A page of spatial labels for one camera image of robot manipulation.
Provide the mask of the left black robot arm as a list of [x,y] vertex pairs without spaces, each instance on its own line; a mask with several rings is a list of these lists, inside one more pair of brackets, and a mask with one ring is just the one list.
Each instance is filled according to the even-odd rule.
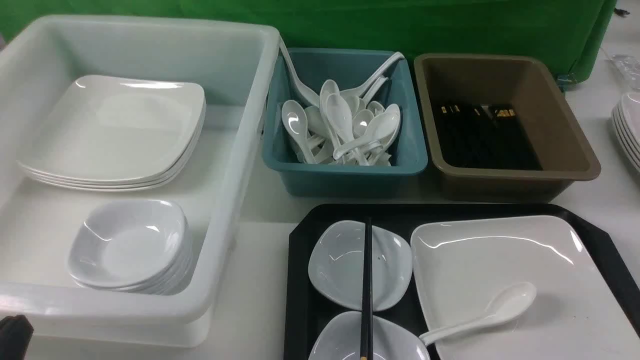
[[34,327],[24,314],[6,316],[0,321],[0,359],[23,360]]

